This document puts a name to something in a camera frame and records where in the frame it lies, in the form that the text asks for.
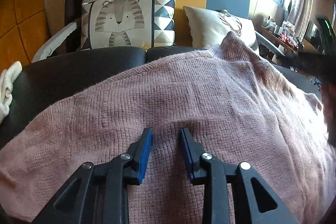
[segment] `white pillow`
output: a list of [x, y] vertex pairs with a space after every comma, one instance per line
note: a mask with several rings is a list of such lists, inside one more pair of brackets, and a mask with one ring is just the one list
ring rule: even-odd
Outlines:
[[[219, 14], [224, 15], [222, 13], [187, 6], [183, 6], [183, 9], [189, 21], [193, 47], [210, 48], [216, 44], [221, 44], [227, 33], [231, 31], [231, 28], [225, 25], [218, 17]], [[241, 17], [237, 18], [242, 25], [241, 40], [256, 54], [259, 54], [258, 42], [252, 21]]]

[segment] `throw pillow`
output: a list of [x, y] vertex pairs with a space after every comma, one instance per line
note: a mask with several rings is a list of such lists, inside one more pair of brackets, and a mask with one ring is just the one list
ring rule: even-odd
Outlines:
[[[201, 9], [196, 7], [183, 6], [185, 14], [189, 21], [190, 34], [193, 38], [193, 47], [210, 48], [215, 44], [221, 44], [231, 28], [224, 24], [221, 17], [223, 13]], [[246, 45], [259, 54], [258, 42], [254, 26], [251, 20], [237, 17], [241, 22], [240, 38]]]
[[175, 0], [96, 0], [82, 4], [81, 49], [174, 43]]

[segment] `white cloth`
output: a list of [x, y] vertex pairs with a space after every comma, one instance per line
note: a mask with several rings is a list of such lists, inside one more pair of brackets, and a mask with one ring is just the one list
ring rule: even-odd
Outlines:
[[9, 113], [9, 106], [13, 100], [13, 83], [21, 71], [21, 63], [16, 61], [9, 69], [3, 70], [0, 75], [0, 123]]

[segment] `wooden table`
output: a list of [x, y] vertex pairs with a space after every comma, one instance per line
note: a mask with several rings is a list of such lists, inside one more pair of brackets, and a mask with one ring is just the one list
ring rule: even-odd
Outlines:
[[278, 39], [277, 37], [275, 37], [272, 33], [270, 33], [267, 29], [265, 29], [263, 26], [262, 27], [262, 35], [264, 37], [266, 37], [269, 41], [271, 41], [275, 46], [279, 46], [281, 45], [282, 47], [284, 47], [287, 51], [291, 51], [296, 53], [297, 50], [293, 49], [292, 47], [290, 47], [287, 43], [281, 41], [280, 39]]

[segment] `pink knit sweater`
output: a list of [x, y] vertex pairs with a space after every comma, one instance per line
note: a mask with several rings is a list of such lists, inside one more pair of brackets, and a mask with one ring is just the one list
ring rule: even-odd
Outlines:
[[201, 186], [187, 180], [179, 129], [224, 162], [249, 161], [301, 223], [316, 223], [336, 194], [335, 151], [322, 105], [233, 33], [221, 46], [125, 71], [40, 113], [0, 151], [0, 203], [33, 220], [85, 161], [124, 153], [143, 128], [154, 147], [131, 223], [200, 223]]

